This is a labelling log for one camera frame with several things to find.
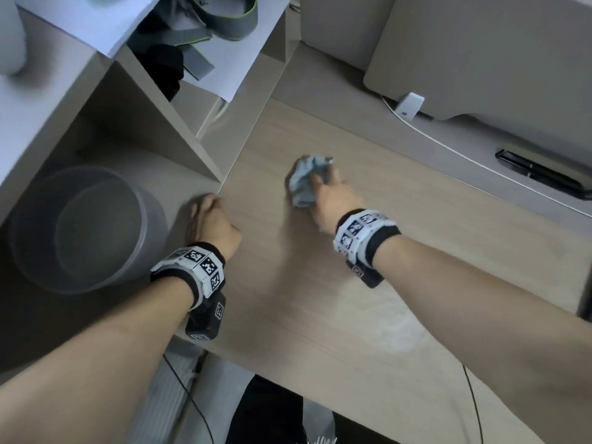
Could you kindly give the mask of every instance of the clear plastic container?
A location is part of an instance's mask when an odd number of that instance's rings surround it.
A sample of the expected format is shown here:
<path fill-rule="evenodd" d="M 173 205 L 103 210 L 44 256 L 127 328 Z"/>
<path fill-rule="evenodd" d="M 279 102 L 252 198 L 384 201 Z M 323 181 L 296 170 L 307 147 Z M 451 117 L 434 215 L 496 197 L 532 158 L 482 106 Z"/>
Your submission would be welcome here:
<path fill-rule="evenodd" d="M 168 236 L 159 202 L 106 168 L 71 167 L 36 181 L 10 218 L 12 257 L 31 282 L 61 294 L 136 279 Z"/>

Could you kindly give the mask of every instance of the forearm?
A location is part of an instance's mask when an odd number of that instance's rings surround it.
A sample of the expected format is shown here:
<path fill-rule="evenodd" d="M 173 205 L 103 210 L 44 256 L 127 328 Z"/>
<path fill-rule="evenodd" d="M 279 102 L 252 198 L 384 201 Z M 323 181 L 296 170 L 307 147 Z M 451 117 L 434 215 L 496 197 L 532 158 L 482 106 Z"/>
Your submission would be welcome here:
<path fill-rule="evenodd" d="M 592 407 L 585 321 L 404 236 L 385 241 L 373 263 L 425 328 L 541 436 L 565 424 L 555 408 Z"/>
<path fill-rule="evenodd" d="M 156 281 L 0 388 L 0 443 L 108 443 L 126 429 L 193 302 Z"/>

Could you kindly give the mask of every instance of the wrist strap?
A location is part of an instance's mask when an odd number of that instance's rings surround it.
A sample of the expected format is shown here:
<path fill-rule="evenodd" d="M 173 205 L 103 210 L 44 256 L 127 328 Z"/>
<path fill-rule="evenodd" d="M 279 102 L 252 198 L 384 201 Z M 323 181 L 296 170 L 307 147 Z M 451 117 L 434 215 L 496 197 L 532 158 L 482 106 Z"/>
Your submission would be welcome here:
<path fill-rule="evenodd" d="M 224 283 L 224 257 L 216 246 L 199 241 L 192 246 L 182 247 L 161 260 L 150 275 L 154 281 L 162 277 L 179 277 L 189 284 L 194 302 L 190 310 L 199 306 L 204 299 L 219 292 Z"/>
<path fill-rule="evenodd" d="M 378 247 L 387 238 L 400 233 L 397 224 L 381 212 L 357 209 L 339 221 L 333 248 L 352 264 L 360 261 L 372 268 Z"/>

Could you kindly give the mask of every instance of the black cable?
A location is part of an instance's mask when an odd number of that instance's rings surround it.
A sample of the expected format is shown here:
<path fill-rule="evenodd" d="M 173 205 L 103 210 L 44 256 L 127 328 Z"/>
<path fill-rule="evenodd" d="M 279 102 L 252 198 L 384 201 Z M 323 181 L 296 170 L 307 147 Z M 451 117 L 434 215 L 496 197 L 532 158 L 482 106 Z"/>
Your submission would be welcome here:
<path fill-rule="evenodd" d="M 479 417 L 477 400 L 475 400 L 475 393 L 473 393 L 473 385 L 471 385 L 471 379 L 469 379 L 469 374 L 467 373 L 467 367 L 465 365 L 462 366 L 462 370 L 465 371 L 465 377 L 467 378 L 467 383 L 469 383 L 469 389 L 471 390 L 471 397 L 473 398 L 473 405 L 475 405 L 475 413 L 477 414 L 477 422 L 479 424 L 479 435 L 481 436 L 481 444 L 483 444 L 483 429 L 481 428 L 481 418 Z"/>
<path fill-rule="evenodd" d="M 171 365 L 171 362 L 169 362 L 169 359 L 167 358 L 167 356 L 165 354 L 162 354 L 162 358 L 165 359 L 166 364 L 169 366 L 171 371 L 173 371 L 173 374 L 175 374 L 175 377 L 176 377 L 177 381 L 179 382 L 179 385 L 181 385 L 181 387 L 185 391 L 185 394 L 187 394 L 187 397 L 189 398 L 189 400 L 191 400 L 191 403 L 193 403 L 193 406 L 195 407 L 195 409 L 197 410 L 197 412 L 199 413 L 199 415 L 203 419 L 203 422 L 205 423 L 205 426 L 208 429 L 208 433 L 210 433 L 210 439 L 212 440 L 212 444 L 216 444 L 216 443 L 214 443 L 214 437 L 212 436 L 212 431 L 210 430 L 210 425 L 208 424 L 208 421 L 205 420 L 205 416 L 201 412 L 201 410 L 199 408 L 197 408 L 197 404 L 195 403 L 195 400 L 193 400 L 193 396 L 191 396 L 191 394 L 189 393 L 189 390 L 185 387 L 185 384 L 181 381 L 181 378 L 179 377 L 179 375 L 177 374 L 177 372 L 173 368 L 173 365 Z"/>

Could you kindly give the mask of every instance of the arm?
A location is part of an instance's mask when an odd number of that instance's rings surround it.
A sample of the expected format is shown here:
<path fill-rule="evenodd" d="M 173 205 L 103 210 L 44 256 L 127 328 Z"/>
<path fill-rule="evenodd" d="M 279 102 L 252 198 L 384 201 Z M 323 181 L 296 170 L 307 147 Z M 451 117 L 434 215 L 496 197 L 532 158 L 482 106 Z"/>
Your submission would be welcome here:
<path fill-rule="evenodd" d="M 208 195 L 196 210 L 189 241 L 232 257 L 241 234 L 221 200 Z M 121 436 L 192 303 L 181 279 L 159 279 L 0 387 L 0 443 L 111 443 Z"/>
<path fill-rule="evenodd" d="M 330 171 L 311 179 L 321 228 L 364 208 Z M 405 236 L 385 240 L 374 268 L 425 328 L 545 442 L 588 442 L 592 326 L 517 286 Z"/>

